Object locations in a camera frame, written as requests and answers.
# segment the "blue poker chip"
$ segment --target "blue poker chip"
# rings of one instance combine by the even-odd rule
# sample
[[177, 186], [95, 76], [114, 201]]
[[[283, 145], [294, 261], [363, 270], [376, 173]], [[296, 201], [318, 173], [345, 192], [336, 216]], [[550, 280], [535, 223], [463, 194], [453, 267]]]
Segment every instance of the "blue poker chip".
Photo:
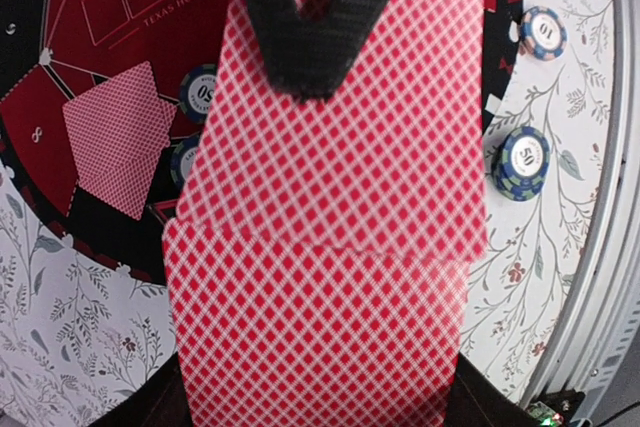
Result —
[[533, 7], [522, 18], [520, 40], [536, 59], [553, 60], [567, 48], [567, 29], [553, 10]]
[[180, 109], [196, 124], [204, 124], [216, 89], [218, 68], [204, 64], [189, 72], [180, 84]]
[[491, 165], [496, 189], [511, 200], [526, 201], [538, 195], [549, 171], [549, 142], [537, 129], [519, 127], [498, 148]]
[[182, 190], [193, 162], [196, 159], [198, 153], [198, 144], [200, 143], [200, 134], [192, 135], [184, 139], [173, 150], [171, 155], [171, 178], [175, 186]]

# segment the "red diamond pattern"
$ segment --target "red diamond pattern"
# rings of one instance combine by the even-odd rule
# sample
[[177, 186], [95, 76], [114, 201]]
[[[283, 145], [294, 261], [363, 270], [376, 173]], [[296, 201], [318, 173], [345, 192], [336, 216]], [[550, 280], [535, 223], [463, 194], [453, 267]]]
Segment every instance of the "red diamond pattern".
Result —
[[438, 426], [467, 264], [172, 220], [168, 285], [196, 426]]
[[230, 0], [179, 218], [358, 251], [482, 256], [482, 6], [392, 0], [334, 98], [300, 106], [270, 89], [245, 2]]
[[482, 13], [392, 0], [334, 98], [300, 106], [271, 90], [230, 0], [164, 234], [196, 426], [442, 425], [486, 245]]

